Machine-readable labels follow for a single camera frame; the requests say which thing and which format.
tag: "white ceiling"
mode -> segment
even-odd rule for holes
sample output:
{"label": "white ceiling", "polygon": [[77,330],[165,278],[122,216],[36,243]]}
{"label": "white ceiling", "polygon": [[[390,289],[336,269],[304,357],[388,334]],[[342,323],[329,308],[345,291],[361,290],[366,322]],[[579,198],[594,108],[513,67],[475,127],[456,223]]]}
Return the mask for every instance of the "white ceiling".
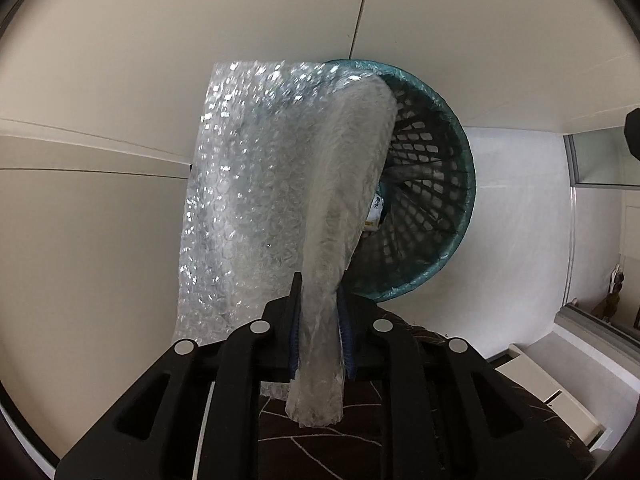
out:
{"label": "white ceiling", "polygon": [[[213,62],[347,57],[360,2],[26,0],[0,43],[0,120],[187,161]],[[415,73],[467,126],[578,132],[640,103],[611,0],[366,0],[353,55]]]}
{"label": "white ceiling", "polygon": [[0,378],[59,456],[170,345],[186,183],[0,171]]}
{"label": "white ceiling", "polygon": [[366,0],[353,55],[412,72],[466,126],[574,133],[640,103],[640,48],[612,0]]}

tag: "glass pane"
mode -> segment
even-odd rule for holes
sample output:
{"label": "glass pane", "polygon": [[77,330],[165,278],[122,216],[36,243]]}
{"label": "glass pane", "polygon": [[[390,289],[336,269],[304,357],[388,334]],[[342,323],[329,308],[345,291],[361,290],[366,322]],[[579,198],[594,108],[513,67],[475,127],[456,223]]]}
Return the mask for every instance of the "glass pane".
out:
{"label": "glass pane", "polygon": [[622,126],[571,137],[578,183],[640,186],[640,161],[629,152]]}

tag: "clear plastic bubble wrap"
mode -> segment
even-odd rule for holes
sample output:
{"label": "clear plastic bubble wrap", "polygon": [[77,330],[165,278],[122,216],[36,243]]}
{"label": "clear plastic bubble wrap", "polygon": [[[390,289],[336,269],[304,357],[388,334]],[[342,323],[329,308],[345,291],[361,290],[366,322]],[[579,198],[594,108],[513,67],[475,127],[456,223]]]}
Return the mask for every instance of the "clear plastic bubble wrap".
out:
{"label": "clear plastic bubble wrap", "polygon": [[303,275],[300,360],[287,413],[342,417],[335,292],[382,172],[396,101],[332,64],[217,64],[184,207],[174,338],[219,341]]}

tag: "teal basket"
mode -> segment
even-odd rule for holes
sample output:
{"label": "teal basket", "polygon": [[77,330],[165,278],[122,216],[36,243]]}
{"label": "teal basket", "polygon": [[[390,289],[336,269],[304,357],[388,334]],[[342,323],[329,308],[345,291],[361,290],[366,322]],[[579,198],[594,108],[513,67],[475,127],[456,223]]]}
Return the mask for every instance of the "teal basket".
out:
{"label": "teal basket", "polygon": [[335,62],[378,74],[398,101],[378,187],[382,223],[362,235],[342,280],[348,292],[391,300],[434,276],[460,245],[476,197],[474,161],[458,118],[417,77],[373,61]]}

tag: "patterned fabric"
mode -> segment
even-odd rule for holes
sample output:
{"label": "patterned fabric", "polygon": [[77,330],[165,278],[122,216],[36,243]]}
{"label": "patterned fabric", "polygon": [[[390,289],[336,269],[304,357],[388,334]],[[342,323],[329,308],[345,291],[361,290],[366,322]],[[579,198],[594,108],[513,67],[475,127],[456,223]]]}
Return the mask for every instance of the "patterned fabric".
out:
{"label": "patterned fabric", "polygon": [[[404,321],[386,310],[381,317]],[[417,340],[444,344],[446,339],[420,326],[409,326]],[[595,460],[578,436],[546,404],[504,378],[523,402],[580,462],[586,477]],[[376,480],[380,478],[382,398],[378,383],[344,385],[344,417],[326,428],[300,428],[285,413],[282,400],[260,398],[258,477],[260,480]]]}

